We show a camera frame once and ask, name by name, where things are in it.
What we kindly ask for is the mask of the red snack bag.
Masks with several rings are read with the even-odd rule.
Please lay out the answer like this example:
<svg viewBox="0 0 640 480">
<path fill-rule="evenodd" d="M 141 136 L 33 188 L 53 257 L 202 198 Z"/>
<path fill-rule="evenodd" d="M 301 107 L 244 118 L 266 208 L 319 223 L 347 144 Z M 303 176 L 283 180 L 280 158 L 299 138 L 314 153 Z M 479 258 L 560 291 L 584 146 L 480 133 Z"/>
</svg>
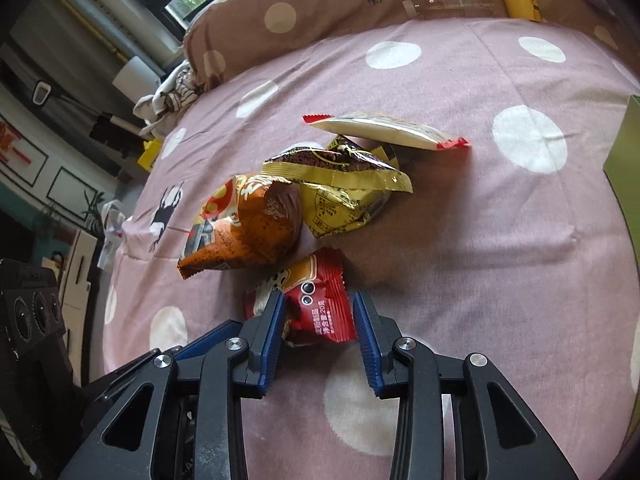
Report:
<svg viewBox="0 0 640 480">
<path fill-rule="evenodd" d="M 272 292 L 286 298 L 283 339 L 290 346 L 357 338 L 340 250 L 322 247 L 259 282 L 244 295 L 245 315 L 262 315 Z"/>
</svg>

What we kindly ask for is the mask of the orange snack bag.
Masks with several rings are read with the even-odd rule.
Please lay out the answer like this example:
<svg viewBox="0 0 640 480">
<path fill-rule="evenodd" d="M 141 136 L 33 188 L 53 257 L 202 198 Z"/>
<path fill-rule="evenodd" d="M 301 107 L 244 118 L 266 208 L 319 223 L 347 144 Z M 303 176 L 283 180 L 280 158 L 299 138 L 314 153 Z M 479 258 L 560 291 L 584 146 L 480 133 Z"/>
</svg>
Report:
<svg viewBox="0 0 640 480">
<path fill-rule="evenodd" d="M 299 188 L 268 174 L 239 174 L 198 211 L 177 263 L 182 278 L 206 270 L 271 266 L 297 244 Z"/>
</svg>

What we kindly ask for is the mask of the gold yellow snack bag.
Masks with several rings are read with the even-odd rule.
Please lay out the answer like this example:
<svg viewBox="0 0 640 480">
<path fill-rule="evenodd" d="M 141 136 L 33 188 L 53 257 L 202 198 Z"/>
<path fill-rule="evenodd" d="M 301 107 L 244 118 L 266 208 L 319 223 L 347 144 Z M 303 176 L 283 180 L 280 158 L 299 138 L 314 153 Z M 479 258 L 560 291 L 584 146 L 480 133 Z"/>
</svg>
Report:
<svg viewBox="0 0 640 480">
<path fill-rule="evenodd" d="M 395 193 L 413 191 L 392 148 L 367 151 L 336 136 L 329 145 L 297 143 L 262 164 L 262 172 L 299 186 L 303 222 L 314 237 L 360 229 Z"/>
</svg>

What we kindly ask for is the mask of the white red-edged snack packet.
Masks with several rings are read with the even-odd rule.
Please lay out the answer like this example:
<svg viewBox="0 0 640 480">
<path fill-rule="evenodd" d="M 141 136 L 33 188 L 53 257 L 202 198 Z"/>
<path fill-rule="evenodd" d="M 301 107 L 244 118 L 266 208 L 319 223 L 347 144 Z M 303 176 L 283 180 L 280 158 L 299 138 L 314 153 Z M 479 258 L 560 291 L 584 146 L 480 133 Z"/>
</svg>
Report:
<svg viewBox="0 0 640 480">
<path fill-rule="evenodd" d="M 309 114 L 303 116 L 303 121 L 308 126 L 340 136 L 353 136 L 406 148 L 445 151 L 469 145 L 469 141 L 463 136 L 450 136 L 430 126 L 381 114 Z"/>
</svg>

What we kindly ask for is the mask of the white fried chicken bag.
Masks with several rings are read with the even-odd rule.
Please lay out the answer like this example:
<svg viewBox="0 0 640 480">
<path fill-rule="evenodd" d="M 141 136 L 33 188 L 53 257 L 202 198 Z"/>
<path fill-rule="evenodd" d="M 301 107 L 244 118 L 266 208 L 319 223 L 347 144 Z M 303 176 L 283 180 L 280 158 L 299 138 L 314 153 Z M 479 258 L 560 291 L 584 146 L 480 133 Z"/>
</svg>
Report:
<svg viewBox="0 0 640 480">
<path fill-rule="evenodd" d="M 101 226 L 104 240 L 98 259 L 98 268 L 112 273 L 117 249 L 124 239 L 124 225 L 131 219 L 120 200 L 110 200 L 101 209 Z"/>
</svg>

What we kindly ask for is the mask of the pink polka dot bedsheet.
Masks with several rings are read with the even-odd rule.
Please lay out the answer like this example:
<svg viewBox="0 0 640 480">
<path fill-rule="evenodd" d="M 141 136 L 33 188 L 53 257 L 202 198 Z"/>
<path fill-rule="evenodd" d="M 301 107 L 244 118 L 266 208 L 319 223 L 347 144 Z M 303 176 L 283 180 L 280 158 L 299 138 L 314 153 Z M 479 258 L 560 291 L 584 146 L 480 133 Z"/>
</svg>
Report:
<svg viewBox="0 0 640 480">
<path fill-rule="evenodd" d="M 169 133 L 114 262 L 107 370 L 243 314 L 258 270 L 182 278 L 206 198 L 299 143 L 307 114 L 369 112 L 465 148 L 398 148 L 413 189 L 331 236 L 350 289 L 437 353 L 478 351 L 532 408 L 580 478 L 623 443 L 639 380 L 639 279 L 603 165 L 639 89 L 639 58 L 517 20 L 410 21 L 327 39 L 201 96 Z"/>
</svg>

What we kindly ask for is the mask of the yellow paper bag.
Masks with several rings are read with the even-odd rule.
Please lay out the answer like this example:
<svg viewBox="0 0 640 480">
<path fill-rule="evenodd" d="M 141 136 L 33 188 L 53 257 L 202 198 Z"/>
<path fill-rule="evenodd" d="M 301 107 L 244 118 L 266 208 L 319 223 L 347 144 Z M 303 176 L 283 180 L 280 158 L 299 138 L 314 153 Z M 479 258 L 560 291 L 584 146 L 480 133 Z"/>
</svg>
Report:
<svg viewBox="0 0 640 480">
<path fill-rule="evenodd" d="M 147 172 L 151 172 L 162 151 L 164 141 L 155 138 L 152 141 L 143 142 L 143 153 L 138 158 L 138 165 Z"/>
</svg>

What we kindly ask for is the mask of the striped white cloth pile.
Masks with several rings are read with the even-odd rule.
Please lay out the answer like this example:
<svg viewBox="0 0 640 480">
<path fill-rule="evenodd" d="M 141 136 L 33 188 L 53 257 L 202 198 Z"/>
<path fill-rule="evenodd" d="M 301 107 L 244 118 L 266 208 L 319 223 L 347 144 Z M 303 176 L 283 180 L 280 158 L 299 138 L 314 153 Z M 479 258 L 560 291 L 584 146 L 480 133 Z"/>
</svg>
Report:
<svg viewBox="0 0 640 480">
<path fill-rule="evenodd" d="M 137 102 L 134 116 L 145 122 L 138 136 L 165 139 L 202 93 L 203 87 L 196 83 L 190 63 L 183 61 L 153 94 L 142 96 Z"/>
</svg>

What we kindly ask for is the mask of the green cardboard box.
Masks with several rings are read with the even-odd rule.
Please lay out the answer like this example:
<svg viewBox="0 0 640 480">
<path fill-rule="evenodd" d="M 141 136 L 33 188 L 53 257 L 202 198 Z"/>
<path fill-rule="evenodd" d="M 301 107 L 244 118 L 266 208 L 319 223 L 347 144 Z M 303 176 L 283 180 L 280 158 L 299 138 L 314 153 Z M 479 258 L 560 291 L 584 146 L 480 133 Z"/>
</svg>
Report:
<svg viewBox="0 0 640 480">
<path fill-rule="evenodd" d="M 639 96 L 632 94 L 603 170 L 620 205 L 639 260 L 640 233 L 640 126 Z"/>
</svg>

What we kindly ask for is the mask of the clear plastic bottle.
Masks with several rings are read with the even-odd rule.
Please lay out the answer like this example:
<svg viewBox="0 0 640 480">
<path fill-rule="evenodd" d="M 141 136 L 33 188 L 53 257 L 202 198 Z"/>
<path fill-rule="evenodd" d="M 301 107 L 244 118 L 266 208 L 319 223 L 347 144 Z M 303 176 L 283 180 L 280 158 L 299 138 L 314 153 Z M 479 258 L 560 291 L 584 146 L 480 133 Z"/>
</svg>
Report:
<svg viewBox="0 0 640 480">
<path fill-rule="evenodd" d="M 408 18 L 441 20 L 442 18 L 495 18 L 501 9 L 494 0 L 404 0 Z"/>
</svg>

